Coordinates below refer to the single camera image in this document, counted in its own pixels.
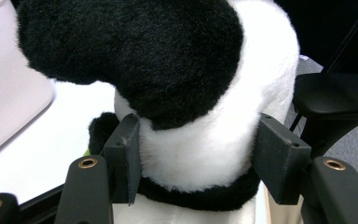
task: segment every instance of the stuffed animal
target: stuffed animal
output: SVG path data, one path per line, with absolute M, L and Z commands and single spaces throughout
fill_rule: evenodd
M 255 222 L 259 114 L 284 121 L 298 59 L 273 2 L 23 0 L 19 40 L 47 77 L 116 87 L 116 114 L 90 126 L 93 153 L 139 117 L 143 177 L 115 223 Z

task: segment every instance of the plush toy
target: plush toy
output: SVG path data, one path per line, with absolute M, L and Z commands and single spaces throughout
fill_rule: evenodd
M 24 0 L 20 48 L 50 78 L 116 87 L 116 114 L 90 125 L 98 153 L 140 119 L 142 180 L 115 223 L 254 223 L 260 112 L 283 122 L 298 59 L 268 0 Z

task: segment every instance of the black plush ear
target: black plush ear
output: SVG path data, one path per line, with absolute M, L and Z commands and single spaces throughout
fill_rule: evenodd
M 116 114 L 113 113 L 102 113 L 99 118 L 92 121 L 89 125 L 89 153 L 91 155 L 101 153 L 104 144 L 118 124 Z

